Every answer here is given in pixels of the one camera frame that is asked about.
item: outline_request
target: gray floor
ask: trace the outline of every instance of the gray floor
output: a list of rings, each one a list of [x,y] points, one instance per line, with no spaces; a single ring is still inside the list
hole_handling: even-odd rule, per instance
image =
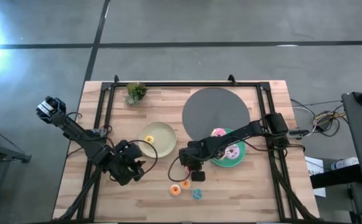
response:
[[[92,43],[103,0],[0,0],[0,44]],[[102,42],[362,40],[362,0],[113,0]],[[0,195],[0,223],[50,219],[69,142],[35,115],[47,96],[75,111],[90,49],[0,50],[0,132],[27,153]],[[286,80],[302,103],[362,91],[362,46],[100,49],[92,80]],[[319,113],[338,103],[318,105]],[[301,128],[311,116],[296,110]],[[306,155],[355,154],[348,126],[303,140]],[[344,215],[321,207],[325,218]]]

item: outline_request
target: wooden table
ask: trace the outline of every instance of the wooden table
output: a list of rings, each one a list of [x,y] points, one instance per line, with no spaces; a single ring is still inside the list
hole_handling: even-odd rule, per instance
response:
[[[276,112],[282,113],[289,128],[296,128],[292,105],[286,82],[269,81]],[[82,118],[78,124],[85,129],[93,128],[101,82],[86,82],[79,106]],[[153,87],[137,106],[125,104],[127,91],[117,87],[112,108],[110,124],[113,131],[109,136],[116,143],[122,139],[137,139],[140,130],[150,122],[164,121],[175,129],[178,141],[176,149],[168,156],[160,158],[155,168],[139,182],[131,181],[119,186],[102,175],[95,213],[96,222],[276,222],[279,220],[274,195],[274,187],[269,167],[268,154],[255,151],[246,146],[245,159],[235,168],[223,168],[212,162],[205,162],[205,182],[192,182],[190,190],[182,190],[173,197],[169,188],[173,182],[168,180],[170,163],[178,155],[178,150],[186,147],[189,136],[182,124],[182,110],[188,98],[201,87]],[[260,119],[257,92],[255,88],[225,87],[244,101],[251,120]],[[105,117],[103,108],[101,124]],[[249,142],[256,147],[266,148],[264,138],[251,138]],[[69,152],[79,148],[72,142]],[[147,169],[154,159],[144,158]],[[308,210],[319,217],[303,151],[288,149],[287,167],[294,192]],[[87,158],[83,151],[72,154],[66,161],[54,210],[54,218],[63,214],[82,188]],[[186,173],[179,162],[171,171],[173,178],[183,178]],[[203,198],[194,200],[192,190],[201,189]],[[288,214],[285,193],[283,204]],[[89,200],[85,206],[88,215]]]

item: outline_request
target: toy donut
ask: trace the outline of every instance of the toy donut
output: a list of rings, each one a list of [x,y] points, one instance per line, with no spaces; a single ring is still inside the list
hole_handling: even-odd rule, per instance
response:
[[[216,128],[211,133],[212,137],[220,137],[220,136],[224,136],[224,135],[226,135],[226,132],[222,128]]]
[[[239,157],[240,153],[241,153],[241,150],[235,144],[227,147],[226,150],[225,150],[225,156],[228,159],[236,159],[236,158]]]
[[[150,143],[150,144],[153,144],[154,141],[155,141],[155,139],[154,139],[153,136],[146,136],[146,137],[145,137],[145,141],[147,141],[147,142]]]
[[[181,188],[179,187],[178,184],[174,184],[171,186],[170,192],[172,195],[178,196],[181,193]]]
[[[188,179],[186,179],[181,182],[181,187],[182,189],[188,189],[191,187],[191,182]]]
[[[196,200],[200,200],[203,198],[203,192],[200,189],[194,189],[192,192],[192,196]]]

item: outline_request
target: light green bowl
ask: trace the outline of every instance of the light green bowl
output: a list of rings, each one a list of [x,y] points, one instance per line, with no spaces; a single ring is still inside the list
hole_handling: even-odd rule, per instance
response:
[[[233,130],[229,129],[229,128],[224,128],[226,134],[232,132]],[[228,158],[223,158],[222,160],[218,160],[218,159],[211,159],[211,161],[219,166],[222,167],[234,167],[236,165],[238,165],[239,163],[241,163],[244,159],[245,156],[245,145],[243,142],[238,142],[236,143],[237,147],[239,147],[239,150],[241,151],[241,153],[239,154],[239,157],[236,159],[228,159]]]

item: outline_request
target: gray round plate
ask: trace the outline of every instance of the gray round plate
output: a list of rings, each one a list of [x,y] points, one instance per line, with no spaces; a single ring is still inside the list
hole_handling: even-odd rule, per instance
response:
[[[214,128],[236,130],[250,122],[246,105],[235,93],[223,88],[195,92],[182,112],[183,126],[192,140],[210,136]]]

